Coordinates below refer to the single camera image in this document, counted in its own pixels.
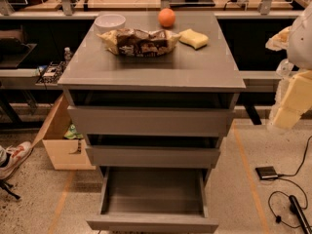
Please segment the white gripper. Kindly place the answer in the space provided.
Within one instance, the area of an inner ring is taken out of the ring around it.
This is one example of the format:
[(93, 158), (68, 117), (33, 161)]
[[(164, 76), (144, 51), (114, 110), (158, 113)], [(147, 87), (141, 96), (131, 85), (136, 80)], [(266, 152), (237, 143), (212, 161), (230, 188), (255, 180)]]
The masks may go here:
[(276, 70), (281, 80), (269, 114), (272, 128), (289, 130), (312, 108), (312, 71), (298, 72), (291, 77), (292, 70), (293, 64), (287, 59), (283, 59)]

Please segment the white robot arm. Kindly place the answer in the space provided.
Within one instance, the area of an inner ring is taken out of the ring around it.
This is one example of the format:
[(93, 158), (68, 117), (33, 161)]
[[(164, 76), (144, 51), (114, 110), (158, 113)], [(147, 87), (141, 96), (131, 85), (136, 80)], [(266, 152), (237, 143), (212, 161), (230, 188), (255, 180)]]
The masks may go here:
[(270, 38), (265, 47), (287, 51), (276, 69), (281, 80), (269, 114), (269, 129), (282, 133), (312, 108), (312, 4), (291, 26)]

